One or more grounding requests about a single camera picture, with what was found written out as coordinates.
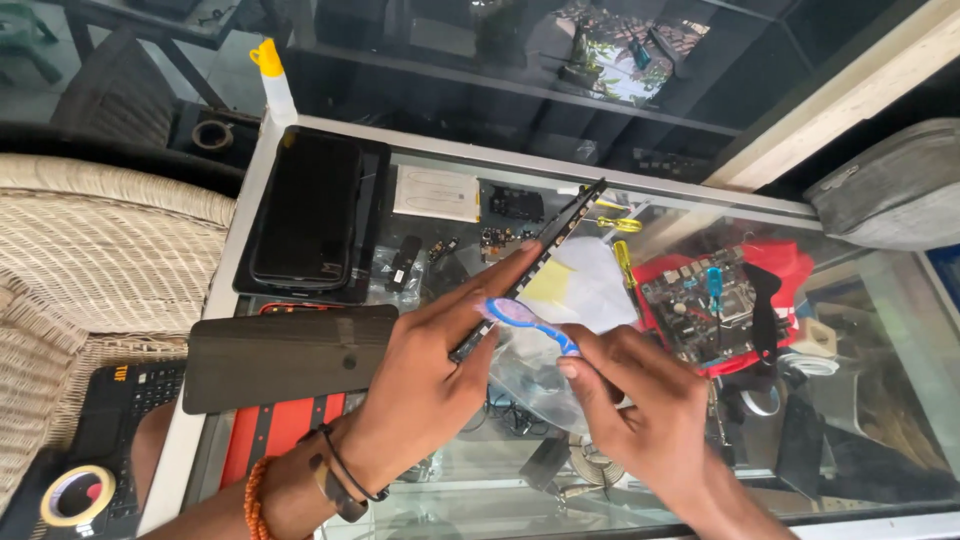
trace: fingernail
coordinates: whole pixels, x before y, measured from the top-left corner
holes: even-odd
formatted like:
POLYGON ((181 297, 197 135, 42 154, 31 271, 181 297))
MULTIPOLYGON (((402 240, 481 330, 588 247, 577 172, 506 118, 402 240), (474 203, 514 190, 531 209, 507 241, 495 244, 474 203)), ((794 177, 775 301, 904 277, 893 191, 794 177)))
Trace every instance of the fingernail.
POLYGON ((560 373, 563 373, 564 377, 568 379, 577 378, 577 368, 573 367, 572 364, 557 364, 557 369, 559 369, 560 373))

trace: hand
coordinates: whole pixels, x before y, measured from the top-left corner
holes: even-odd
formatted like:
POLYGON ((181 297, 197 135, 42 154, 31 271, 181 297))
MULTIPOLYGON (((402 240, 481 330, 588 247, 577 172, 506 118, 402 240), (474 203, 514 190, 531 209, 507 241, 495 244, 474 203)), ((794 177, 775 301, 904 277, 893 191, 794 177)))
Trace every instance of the hand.
POLYGON ((715 459, 704 441, 707 380, 631 327, 599 336, 580 325, 562 328, 584 355, 557 363, 584 408, 593 444, 678 515, 688 506, 695 511, 705 466, 715 459), (634 405, 618 410, 607 380, 634 405))
POLYGON ((796 538, 757 506, 704 441, 708 381, 631 327, 562 325, 583 358, 557 360, 593 444, 644 482, 705 540, 796 538), (610 385, 634 405, 617 409, 610 385))
POLYGON ((540 250, 536 240, 528 240, 453 292, 396 321, 367 399, 337 445, 347 468, 369 492, 439 449, 483 405, 495 329, 459 365, 448 356, 481 321, 476 305, 506 292, 540 250))

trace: yellow screwdriver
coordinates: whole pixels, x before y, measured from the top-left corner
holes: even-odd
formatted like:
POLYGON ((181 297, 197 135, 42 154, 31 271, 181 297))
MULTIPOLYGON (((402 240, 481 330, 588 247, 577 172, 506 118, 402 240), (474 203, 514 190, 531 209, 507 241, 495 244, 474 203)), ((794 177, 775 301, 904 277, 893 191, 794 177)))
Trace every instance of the yellow screwdriver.
POLYGON ((647 324, 643 320, 643 308, 640 307, 640 297, 636 295, 636 278, 634 278, 634 269, 630 265, 630 252, 627 251, 627 242, 617 240, 613 243, 613 254, 616 256, 616 262, 620 265, 620 271, 623 272, 623 281, 627 287, 627 294, 630 295, 630 302, 633 303, 636 310, 636 316, 640 323, 646 328, 647 324))
POLYGON ((643 224, 627 217, 610 219, 609 217, 600 216, 595 220, 585 219, 584 221, 592 221, 597 224, 597 227, 613 227, 622 233, 639 233, 640 230, 643 229, 643 224))

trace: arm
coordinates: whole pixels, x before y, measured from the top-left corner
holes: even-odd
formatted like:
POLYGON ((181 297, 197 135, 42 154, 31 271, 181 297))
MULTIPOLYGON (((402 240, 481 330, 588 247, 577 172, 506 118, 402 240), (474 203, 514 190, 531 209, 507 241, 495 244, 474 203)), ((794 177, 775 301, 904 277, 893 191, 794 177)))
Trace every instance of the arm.
MULTIPOLYGON (((394 325, 387 354, 377 368, 367 399, 331 427, 331 439, 348 470, 376 493, 425 455, 456 436, 486 398, 496 331, 491 331, 460 364, 447 356, 480 322, 480 299, 499 296, 540 254, 534 240, 433 304, 403 314, 394 325), (423 418, 431 418, 424 424, 423 418)), ((356 501, 358 490, 332 464, 322 435, 275 460, 260 487, 262 515, 277 540, 312 535, 335 513, 317 486, 308 461, 324 456, 330 470, 356 501)), ((144 536, 147 540, 244 540, 251 534, 244 516, 246 481, 186 509, 144 536)))
POLYGON ((796 538, 750 499, 704 442, 707 380, 630 327, 602 336, 579 325, 564 331, 585 359, 562 357, 558 367, 584 408, 597 448, 701 538, 796 538), (607 380, 634 405, 617 409, 607 380))

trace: black cord bracelet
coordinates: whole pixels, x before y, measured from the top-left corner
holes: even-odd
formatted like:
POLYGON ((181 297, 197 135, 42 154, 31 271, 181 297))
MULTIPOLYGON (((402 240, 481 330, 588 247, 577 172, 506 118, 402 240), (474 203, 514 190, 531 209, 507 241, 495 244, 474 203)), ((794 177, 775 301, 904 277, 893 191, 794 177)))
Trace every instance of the black cord bracelet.
POLYGON ((347 479, 350 480, 350 483, 353 484, 353 487, 357 488, 357 491, 359 491, 361 495, 366 497, 368 501, 373 501, 374 503, 379 503, 390 495, 390 486, 387 486, 381 489, 380 491, 376 492, 376 497, 371 495, 369 491, 367 491, 366 489, 364 489, 362 485, 360 485, 360 482, 358 482, 353 477, 350 471, 347 470, 347 466, 344 465, 343 460, 340 459, 340 455, 337 454, 337 449, 333 448, 333 441, 330 440, 330 434, 333 432, 333 428, 331 428, 327 424, 321 423, 317 426, 316 431, 319 431, 320 433, 324 434, 324 438, 326 439, 326 446, 330 447, 330 456, 333 457, 333 460, 337 462, 337 465, 340 466, 340 469, 344 472, 345 475, 347 475, 347 479))

